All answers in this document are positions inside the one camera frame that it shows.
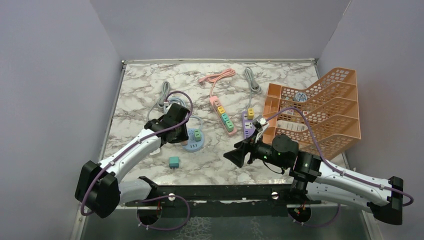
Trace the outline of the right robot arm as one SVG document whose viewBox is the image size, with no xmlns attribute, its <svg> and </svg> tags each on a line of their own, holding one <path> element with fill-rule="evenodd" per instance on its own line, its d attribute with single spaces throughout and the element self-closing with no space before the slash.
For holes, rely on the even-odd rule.
<svg viewBox="0 0 424 240">
<path fill-rule="evenodd" d="M 296 204 L 328 201 L 358 207 L 386 224 L 403 223 L 403 180 L 399 177 L 371 177 L 325 162 L 301 151 L 298 143 L 284 134 L 274 137 L 270 144 L 252 135 L 235 143 L 234 149 L 223 156 L 241 168 L 246 155 L 249 164 L 261 160 L 289 170 L 293 182 L 288 196 Z"/>
</svg>

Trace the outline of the teal plug adapter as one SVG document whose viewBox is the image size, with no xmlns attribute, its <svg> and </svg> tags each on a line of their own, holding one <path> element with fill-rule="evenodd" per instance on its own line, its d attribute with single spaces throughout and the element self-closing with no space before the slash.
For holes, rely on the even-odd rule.
<svg viewBox="0 0 424 240">
<path fill-rule="evenodd" d="M 225 123 L 225 122 L 229 121 L 230 118 L 226 113 L 224 113 L 224 114 L 221 115 L 221 120 Z"/>
<path fill-rule="evenodd" d="M 169 158 L 168 166 L 170 169 L 178 169 L 180 167 L 180 158 L 178 156 L 171 156 Z"/>
</svg>

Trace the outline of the round blue power strip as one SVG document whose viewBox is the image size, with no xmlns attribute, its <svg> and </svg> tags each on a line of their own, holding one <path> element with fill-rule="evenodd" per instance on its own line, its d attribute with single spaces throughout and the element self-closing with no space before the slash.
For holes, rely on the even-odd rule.
<svg viewBox="0 0 424 240">
<path fill-rule="evenodd" d="M 195 141 L 194 130 L 196 130 L 196 128 L 189 128 L 187 130 L 187 135 L 188 135 L 187 145 L 182 146 L 182 148 L 185 151 L 191 152 L 191 153 L 199 151 L 204 146 L 204 143 L 205 143 L 205 137 L 201 130 L 200 130 L 202 134 L 201 141 Z"/>
</svg>

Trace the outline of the yellow plug adapter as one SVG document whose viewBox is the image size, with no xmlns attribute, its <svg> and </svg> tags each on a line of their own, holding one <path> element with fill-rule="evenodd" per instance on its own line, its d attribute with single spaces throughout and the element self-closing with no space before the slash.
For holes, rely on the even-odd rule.
<svg viewBox="0 0 424 240">
<path fill-rule="evenodd" d="M 217 111 L 220 115 L 222 115 L 222 114 L 225 114 L 225 113 L 226 113 L 225 109 L 224 109 L 222 106 L 219 106 L 219 107 L 216 109 L 216 111 Z"/>
<path fill-rule="evenodd" d="M 254 119 L 254 116 L 255 116 L 255 112 L 254 112 L 254 109 L 253 108 L 248 108 L 247 109 L 247 119 L 248 120 L 253 120 Z"/>
</svg>

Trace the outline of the brown pink plug adapter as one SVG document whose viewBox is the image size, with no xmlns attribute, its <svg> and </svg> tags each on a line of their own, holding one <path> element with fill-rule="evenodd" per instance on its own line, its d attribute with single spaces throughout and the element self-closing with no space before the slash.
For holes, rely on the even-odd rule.
<svg viewBox="0 0 424 240">
<path fill-rule="evenodd" d="M 216 100 L 216 101 L 213 102 L 213 106 L 214 106 L 215 109 L 217 109 L 217 108 L 221 107 L 222 105 L 218 100 Z"/>
</svg>

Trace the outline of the pink power strip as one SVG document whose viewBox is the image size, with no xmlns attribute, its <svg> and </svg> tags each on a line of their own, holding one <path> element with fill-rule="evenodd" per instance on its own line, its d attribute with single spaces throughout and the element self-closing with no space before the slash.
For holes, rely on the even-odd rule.
<svg viewBox="0 0 424 240">
<path fill-rule="evenodd" d="M 225 108 L 223 107 L 218 97 L 217 96 L 209 97 L 209 103 L 211 105 L 212 110 L 218 117 L 218 122 L 222 125 L 224 131 L 229 136 L 235 135 L 237 132 L 237 128 L 235 127 L 234 123 L 230 119 L 228 113 L 226 112 Z"/>
</svg>

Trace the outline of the green plug adapter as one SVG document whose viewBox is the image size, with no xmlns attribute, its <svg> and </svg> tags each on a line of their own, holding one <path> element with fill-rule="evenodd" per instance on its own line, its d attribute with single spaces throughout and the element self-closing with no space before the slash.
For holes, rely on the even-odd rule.
<svg viewBox="0 0 424 240">
<path fill-rule="evenodd" d="M 227 130 L 229 133 L 231 133 L 231 132 L 234 130 L 234 124 L 233 124 L 233 122 L 232 122 L 231 120 L 227 120 L 227 121 L 225 122 L 225 127 L 226 127 L 226 130 Z"/>
<path fill-rule="evenodd" d="M 199 142 L 199 141 L 201 141 L 201 140 L 202 140 L 202 133 L 201 133 L 201 131 L 200 131 L 199 129 L 195 129 L 195 130 L 193 131 L 193 134 L 194 134 L 194 140 L 195 140 L 196 142 Z"/>
</svg>

